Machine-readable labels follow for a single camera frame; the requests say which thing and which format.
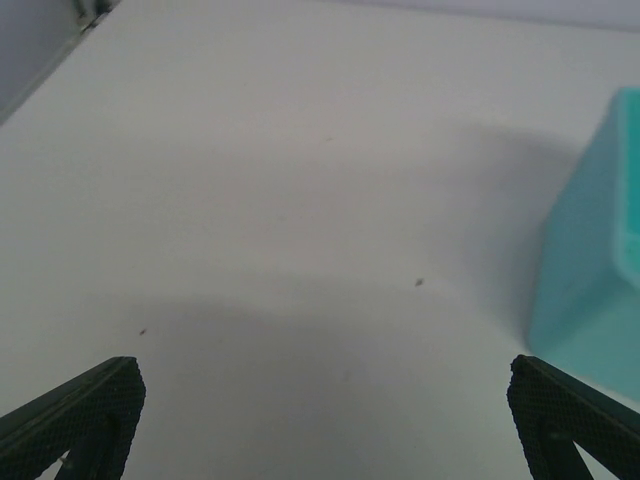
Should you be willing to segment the left aluminium corner post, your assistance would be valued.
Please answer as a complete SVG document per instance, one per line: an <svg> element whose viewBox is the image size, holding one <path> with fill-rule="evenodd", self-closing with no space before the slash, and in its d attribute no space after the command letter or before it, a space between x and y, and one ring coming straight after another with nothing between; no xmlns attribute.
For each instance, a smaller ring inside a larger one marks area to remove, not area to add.
<svg viewBox="0 0 640 480"><path fill-rule="evenodd" d="M120 3L119 0L70 0L82 33L95 28Z"/></svg>

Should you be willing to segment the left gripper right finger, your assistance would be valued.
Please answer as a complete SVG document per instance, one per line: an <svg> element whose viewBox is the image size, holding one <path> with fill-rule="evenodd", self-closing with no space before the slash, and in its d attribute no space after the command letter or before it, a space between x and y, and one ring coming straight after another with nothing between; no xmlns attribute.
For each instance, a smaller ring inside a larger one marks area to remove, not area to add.
<svg viewBox="0 0 640 480"><path fill-rule="evenodd" d="M534 356L511 364L507 400L534 479L591 479L579 451L639 477L639 414Z"/></svg>

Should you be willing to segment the teal plastic bin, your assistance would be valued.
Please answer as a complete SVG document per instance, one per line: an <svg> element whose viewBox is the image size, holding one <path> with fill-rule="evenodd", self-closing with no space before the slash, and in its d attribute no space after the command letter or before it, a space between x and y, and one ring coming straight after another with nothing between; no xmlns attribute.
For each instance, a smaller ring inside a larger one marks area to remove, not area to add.
<svg viewBox="0 0 640 480"><path fill-rule="evenodd" d="M639 91L622 88L545 222L532 353L639 398Z"/></svg>

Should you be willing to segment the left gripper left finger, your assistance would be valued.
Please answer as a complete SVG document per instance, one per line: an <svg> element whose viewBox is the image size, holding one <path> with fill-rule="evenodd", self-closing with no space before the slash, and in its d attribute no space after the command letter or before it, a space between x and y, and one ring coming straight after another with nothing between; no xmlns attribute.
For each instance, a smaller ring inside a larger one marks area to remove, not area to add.
<svg viewBox="0 0 640 480"><path fill-rule="evenodd" d="M122 477L146 387L134 357L112 357L1 418L1 477Z"/></svg>

